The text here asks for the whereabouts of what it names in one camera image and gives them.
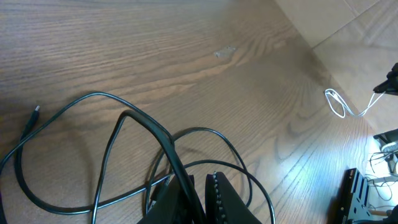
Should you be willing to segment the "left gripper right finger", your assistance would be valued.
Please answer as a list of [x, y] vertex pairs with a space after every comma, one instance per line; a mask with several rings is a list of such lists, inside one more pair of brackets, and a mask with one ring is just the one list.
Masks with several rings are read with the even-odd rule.
[[222, 172], [206, 176], [205, 212], [210, 224], [261, 224]]

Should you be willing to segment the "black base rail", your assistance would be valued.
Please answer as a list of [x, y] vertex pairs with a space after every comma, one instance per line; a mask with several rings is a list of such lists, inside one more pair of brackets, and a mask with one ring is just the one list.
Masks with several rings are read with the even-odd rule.
[[357, 168], [346, 170], [340, 188], [334, 223], [345, 224], [356, 220], [370, 220], [372, 215], [368, 209], [368, 199], [368, 180]]

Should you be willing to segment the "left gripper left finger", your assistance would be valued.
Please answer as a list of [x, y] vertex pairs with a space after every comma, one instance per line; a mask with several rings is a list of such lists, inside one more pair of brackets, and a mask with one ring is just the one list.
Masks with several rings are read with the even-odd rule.
[[138, 224], [192, 224], [190, 203], [180, 183], [174, 177], [165, 193]]

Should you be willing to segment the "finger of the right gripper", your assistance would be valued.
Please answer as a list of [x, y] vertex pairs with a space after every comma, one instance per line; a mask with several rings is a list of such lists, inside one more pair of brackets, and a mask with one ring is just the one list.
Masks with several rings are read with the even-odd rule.
[[375, 93], [385, 93], [388, 95], [397, 95], [398, 94], [398, 63], [395, 63], [391, 68], [391, 71], [387, 74], [387, 80], [379, 84], [373, 89]]

